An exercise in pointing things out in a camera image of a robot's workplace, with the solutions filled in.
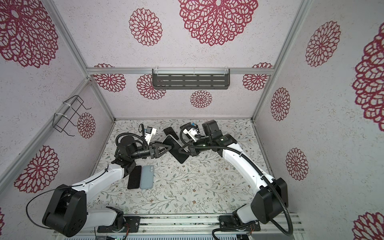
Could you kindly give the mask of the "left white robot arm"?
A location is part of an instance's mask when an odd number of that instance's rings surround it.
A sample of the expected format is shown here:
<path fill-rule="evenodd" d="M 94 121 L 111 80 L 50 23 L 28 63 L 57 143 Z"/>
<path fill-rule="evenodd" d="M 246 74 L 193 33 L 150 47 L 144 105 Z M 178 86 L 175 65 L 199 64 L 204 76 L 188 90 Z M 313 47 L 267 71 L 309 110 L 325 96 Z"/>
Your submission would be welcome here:
<path fill-rule="evenodd" d="M 66 237 L 73 237 L 87 228 L 104 226 L 113 232 L 125 228 L 123 211 L 113 207 L 89 210 L 89 201 L 109 185 L 133 173 L 136 159 L 160 158 L 173 146 L 158 141 L 147 143 L 145 138 L 132 133 L 119 134 L 116 146 L 115 160 L 103 171 L 73 186 L 60 185 L 53 191 L 42 219 L 44 226 Z"/>

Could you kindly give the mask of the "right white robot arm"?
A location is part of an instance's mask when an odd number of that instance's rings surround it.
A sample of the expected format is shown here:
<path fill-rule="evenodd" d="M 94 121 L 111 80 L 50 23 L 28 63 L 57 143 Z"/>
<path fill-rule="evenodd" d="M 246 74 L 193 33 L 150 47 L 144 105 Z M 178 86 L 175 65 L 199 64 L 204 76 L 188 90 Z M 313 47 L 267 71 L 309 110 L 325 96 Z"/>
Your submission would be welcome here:
<path fill-rule="evenodd" d="M 215 120 L 203 123 L 204 135 L 198 125 L 187 123 L 181 127 L 180 140 L 191 156 L 212 150 L 230 163 L 246 180 L 255 196 L 253 200 L 233 212 L 234 227 L 243 229 L 251 224 L 272 223 L 286 236 L 292 236 L 294 227 L 288 211 L 288 186 L 258 167 L 230 134 L 224 135 Z"/>

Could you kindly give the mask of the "grey phone case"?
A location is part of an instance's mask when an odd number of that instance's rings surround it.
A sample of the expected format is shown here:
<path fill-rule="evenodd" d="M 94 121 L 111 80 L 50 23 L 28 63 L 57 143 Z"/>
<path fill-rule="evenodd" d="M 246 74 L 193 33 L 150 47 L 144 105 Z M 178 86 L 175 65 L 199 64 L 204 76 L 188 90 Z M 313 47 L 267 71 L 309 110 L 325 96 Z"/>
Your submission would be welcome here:
<path fill-rule="evenodd" d="M 154 185 L 154 173 L 155 167 L 153 165 L 147 165 L 142 167 L 140 188 L 142 190 L 151 189 Z"/>

